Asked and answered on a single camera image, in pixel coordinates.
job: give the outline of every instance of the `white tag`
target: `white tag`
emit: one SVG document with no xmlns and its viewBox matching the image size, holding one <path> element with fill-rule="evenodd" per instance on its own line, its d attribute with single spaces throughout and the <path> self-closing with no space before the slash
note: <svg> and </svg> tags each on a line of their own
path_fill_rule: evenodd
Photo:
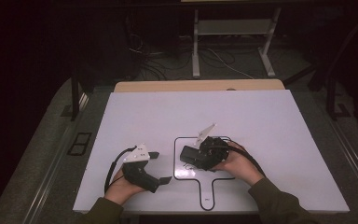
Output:
<svg viewBox="0 0 358 224">
<path fill-rule="evenodd" d="M 134 162 L 134 161 L 148 161 L 150 160 L 149 152 L 147 151 L 146 145 L 141 144 L 134 149 L 130 155 L 128 155 L 124 159 L 124 163 L 126 162 Z"/>
<path fill-rule="evenodd" d="M 212 129 L 215 126 L 216 124 L 214 123 L 199 133 L 199 137 L 197 138 L 196 143 L 194 144 L 195 148 L 200 148 L 201 143 L 209 136 L 209 133 L 212 131 Z"/>
</svg>

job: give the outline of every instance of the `dark green sleeve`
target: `dark green sleeve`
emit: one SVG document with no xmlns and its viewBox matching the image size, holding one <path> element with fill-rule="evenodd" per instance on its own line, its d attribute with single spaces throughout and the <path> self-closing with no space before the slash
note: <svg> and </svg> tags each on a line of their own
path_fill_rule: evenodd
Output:
<svg viewBox="0 0 358 224">
<path fill-rule="evenodd" d="M 99 198 L 91 210 L 83 215 L 76 224 L 116 224 L 123 207 L 105 198 Z"/>
<path fill-rule="evenodd" d="M 249 193 L 257 203 L 263 224 L 319 223 L 300 206 L 297 197 L 280 191 L 266 178 L 254 184 Z"/>
</svg>

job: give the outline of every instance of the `hand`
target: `hand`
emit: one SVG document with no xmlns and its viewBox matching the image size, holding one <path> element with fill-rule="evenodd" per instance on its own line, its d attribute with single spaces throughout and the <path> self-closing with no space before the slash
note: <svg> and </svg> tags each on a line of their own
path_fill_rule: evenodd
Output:
<svg viewBox="0 0 358 224">
<path fill-rule="evenodd" d="M 234 142 L 227 143 L 229 146 L 245 151 L 244 147 L 241 147 Z M 227 171 L 236 178 L 245 181 L 250 186 L 264 178 L 248 159 L 235 151 L 229 151 L 227 159 L 217 164 L 213 169 Z"/>
<path fill-rule="evenodd" d="M 113 184 L 111 184 L 105 193 L 104 198 L 120 205 L 123 205 L 124 202 L 126 202 L 134 194 L 145 191 L 145 189 L 133 185 L 126 180 L 126 178 L 124 178 L 122 168 L 120 168 L 120 170 L 118 170 L 115 174 L 112 183 Z"/>
</svg>

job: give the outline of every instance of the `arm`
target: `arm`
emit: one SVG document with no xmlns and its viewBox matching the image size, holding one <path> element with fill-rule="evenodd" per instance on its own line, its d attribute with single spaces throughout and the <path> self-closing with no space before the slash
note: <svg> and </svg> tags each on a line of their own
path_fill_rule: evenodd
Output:
<svg viewBox="0 0 358 224">
<path fill-rule="evenodd" d="M 229 142 L 229 144 L 245 150 L 235 143 Z M 318 223 L 300 206 L 297 197 L 280 191 L 241 154 L 230 151 L 227 159 L 216 165 L 214 169 L 225 170 L 251 186 L 249 193 L 257 203 L 264 224 Z"/>
<path fill-rule="evenodd" d="M 131 184 L 123 177 L 120 169 L 113 178 L 113 182 L 103 198 L 99 198 L 89 212 L 83 215 L 76 224 L 113 224 L 118 223 L 123 212 L 122 205 L 131 196 L 145 191 L 144 189 Z"/>
</svg>

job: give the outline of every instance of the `person's left hand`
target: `person's left hand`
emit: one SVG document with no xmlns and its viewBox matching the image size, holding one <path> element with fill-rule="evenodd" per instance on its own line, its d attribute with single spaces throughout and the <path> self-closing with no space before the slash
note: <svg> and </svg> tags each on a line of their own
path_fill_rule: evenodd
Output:
<svg viewBox="0 0 358 224">
<path fill-rule="evenodd" d="M 113 184 L 110 185 L 109 189 L 105 193 L 104 198 L 120 205 L 123 205 L 123 203 L 134 194 L 145 191 L 145 189 L 133 185 L 126 180 L 126 178 L 124 178 L 122 168 L 117 171 L 113 177 L 112 183 Z"/>
</svg>

